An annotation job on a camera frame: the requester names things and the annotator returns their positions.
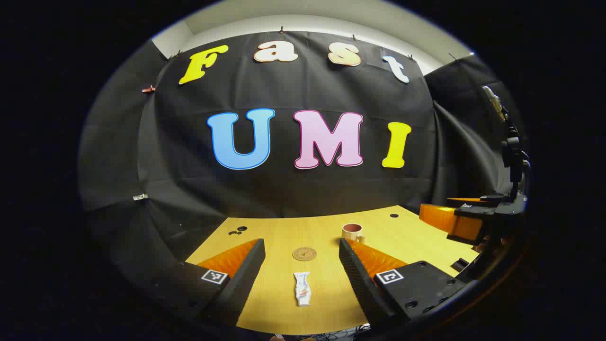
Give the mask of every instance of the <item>blue letter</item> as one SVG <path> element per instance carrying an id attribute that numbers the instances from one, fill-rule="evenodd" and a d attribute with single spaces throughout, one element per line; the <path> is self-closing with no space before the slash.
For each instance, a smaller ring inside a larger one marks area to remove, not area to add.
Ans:
<path id="1" fill-rule="evenodd" d="M 238 153 L 233 146 L 233 124 L 238 120 L 238 114 L 224 112 L 209 117 L 206 123 L 212 130 L 217 161 L 230 169 L 251 169 L 265 162 L 270 150 L 269 120 L 274 115 L 271 109 L 254 109 L 246 113 L 255 130 L 255 148 L 248 154 Z"/>

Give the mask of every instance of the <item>wooden table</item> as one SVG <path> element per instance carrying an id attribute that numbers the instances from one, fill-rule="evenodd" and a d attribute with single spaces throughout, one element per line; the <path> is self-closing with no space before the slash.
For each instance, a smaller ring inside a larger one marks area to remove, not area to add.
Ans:
<path id="1" fill-rule="evenodd" d="M 362 225 L 366 245 L 403 262 L 425 260 L 455 276 L 450 267 L 459 258 L 470 262 L 470 245 L 446 239 L 447 233 L 400 207 L 308 218 L 228 218 L 187 259 L 197 264 L 254 238 L 265 241 L 265 262 L 238 320 L 238 327 L 286 335 L 320 334 L 367 323 L 339 261 L 341 227 Z M 229 235 L 240 226 L 242 234 Z M 309 246 L 318 256 L 307 262 L 293 258 L 296 248 Z M 310 271 L 308 307 L 298 307 L 293 272 Z"/>

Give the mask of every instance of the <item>coaster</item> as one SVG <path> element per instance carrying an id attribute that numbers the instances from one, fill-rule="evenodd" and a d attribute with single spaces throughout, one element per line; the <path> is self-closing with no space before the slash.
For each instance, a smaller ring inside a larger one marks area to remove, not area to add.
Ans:
<path id="1" fill-rule="evenodd" d="M 312 248 L 298 248 L 297 250 L 293 251 L 293 257 L 296 260 L 300 260 L 303 262 L 316 258 L 317 254 L 318 253 L 316 252 L 316 250 Z"/>

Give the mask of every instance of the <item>tube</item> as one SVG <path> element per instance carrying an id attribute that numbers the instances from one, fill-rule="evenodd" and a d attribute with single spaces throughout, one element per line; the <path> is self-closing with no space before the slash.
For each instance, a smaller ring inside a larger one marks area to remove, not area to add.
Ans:
<path id="1" fill-rule="evenodd" d="M 295 286 L 295 295 L 297 301 L 299 302 L 299 306 L 309 306 L 309 301 L 311 299 L 311 288 L 307 283 L 307 275 L 309 275 L 309 271 L 307 272 L 295 272 L 295 279 L 297 280 L 297 284 Z"/>

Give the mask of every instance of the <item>letter m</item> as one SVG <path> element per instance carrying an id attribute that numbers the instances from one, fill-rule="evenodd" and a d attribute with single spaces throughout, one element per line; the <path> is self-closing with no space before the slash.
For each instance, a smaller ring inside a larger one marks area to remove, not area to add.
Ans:
<path id="1" fill-rule="evenodd" d="M 354 112 L 341 114 L 335 129 L 331 132 L 326 121 L 315 110 L 297 111 L 293 118 L 301 126 L 301 156 L 295 160 L 300 169 L 315 168 L 319 161 L 314 156 L 314 146 L 318 149 L 324 164 L 329 166 L 341 147 L 337 164 L 344 167 L 362 164 L 360 155 L 360 124 L 362 115 Z"/>

